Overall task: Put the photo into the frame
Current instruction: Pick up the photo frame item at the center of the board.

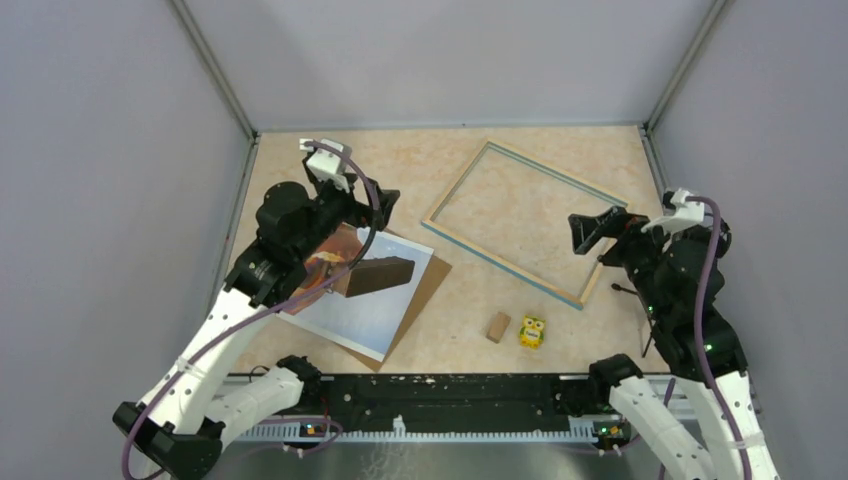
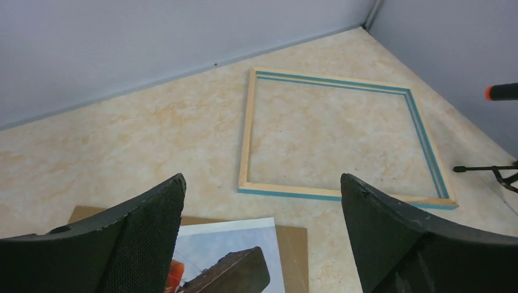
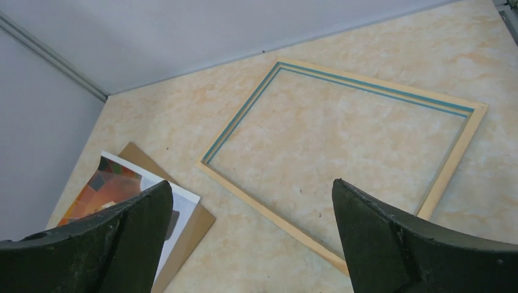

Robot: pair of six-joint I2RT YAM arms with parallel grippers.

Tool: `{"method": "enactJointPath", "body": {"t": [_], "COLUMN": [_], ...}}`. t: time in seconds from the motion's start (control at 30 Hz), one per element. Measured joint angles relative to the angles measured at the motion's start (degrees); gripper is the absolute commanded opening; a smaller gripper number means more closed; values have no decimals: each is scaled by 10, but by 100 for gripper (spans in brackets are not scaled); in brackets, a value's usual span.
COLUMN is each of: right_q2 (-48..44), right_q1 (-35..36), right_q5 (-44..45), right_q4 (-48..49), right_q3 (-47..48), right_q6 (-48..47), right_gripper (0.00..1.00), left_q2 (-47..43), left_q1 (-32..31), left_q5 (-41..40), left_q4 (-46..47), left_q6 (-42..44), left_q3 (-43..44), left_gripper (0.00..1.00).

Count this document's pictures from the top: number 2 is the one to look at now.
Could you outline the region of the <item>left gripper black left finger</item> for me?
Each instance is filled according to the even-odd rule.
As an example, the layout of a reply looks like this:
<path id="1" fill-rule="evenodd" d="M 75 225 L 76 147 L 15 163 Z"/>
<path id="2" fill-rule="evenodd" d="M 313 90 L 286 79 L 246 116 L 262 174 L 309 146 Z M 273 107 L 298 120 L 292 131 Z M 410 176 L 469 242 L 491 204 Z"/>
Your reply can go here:
<path id="1" fill-rule="evenodd" d="M 185 194 L 176 174 L 46 234 L 1 239 L 1 291 L 162 292 Z"/>

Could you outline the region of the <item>printed photo sheet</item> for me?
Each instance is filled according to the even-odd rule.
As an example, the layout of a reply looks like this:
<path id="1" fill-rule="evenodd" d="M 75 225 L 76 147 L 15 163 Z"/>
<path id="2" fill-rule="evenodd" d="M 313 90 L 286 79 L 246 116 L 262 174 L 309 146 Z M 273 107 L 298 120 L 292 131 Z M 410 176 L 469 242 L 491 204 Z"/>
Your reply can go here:
<path id="1" fill-rule="evenodd" d="M 272 217 L 183 217 L 165 292 L 285 292 Z"/>

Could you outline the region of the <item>wooden picture frame blue edges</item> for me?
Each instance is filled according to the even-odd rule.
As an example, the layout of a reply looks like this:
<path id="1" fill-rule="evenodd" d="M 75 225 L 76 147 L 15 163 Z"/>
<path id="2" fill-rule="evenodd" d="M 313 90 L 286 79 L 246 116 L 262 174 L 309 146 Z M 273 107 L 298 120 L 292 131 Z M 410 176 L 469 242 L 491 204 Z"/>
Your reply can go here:
<path id="1" fill-rule="evenodd" d="M 238 192 L 242 194 L 266 195 L 311 200 L 340 201 L 341 192 L 332 189 L 283 186 L 278 184 L 253 183 L 249 181 L 252 131 L 254 127 L 256 83 L 258 79 L 293 82 L 297 84 L 318 85 L 340 89 L 352 89 L 366 92 L 388 93 L 405 99 L 410 117 L 414 124 L 421 148 L 425 155 L 437 197 L 415 197 L 394 194 L 392 197 L 418 208 L 454 210 L 459 203 L 454 195 L 447 171 L 438 154 L 430 127 L 425 118 L 421 101 L 414 97 L 412 89 L 406 85 L 391 84 L 381 81 L 329 76 L 325 74 L 304 73 L 301 71 L 282 70 L 265 67 L 251 67 L 244 113 L 243 142 L 238 176 Z"/>

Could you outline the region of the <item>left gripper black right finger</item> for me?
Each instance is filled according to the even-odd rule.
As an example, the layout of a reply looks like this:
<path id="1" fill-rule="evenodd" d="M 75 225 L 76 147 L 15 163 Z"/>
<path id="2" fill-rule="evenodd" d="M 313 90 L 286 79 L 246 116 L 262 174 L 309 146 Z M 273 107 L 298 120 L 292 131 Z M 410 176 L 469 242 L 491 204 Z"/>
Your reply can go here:
<path id="1" fill-rule="evenodd" d="M 516 292 L 517 238 L 464 226 L 341 176 L 363 292 Z"/>

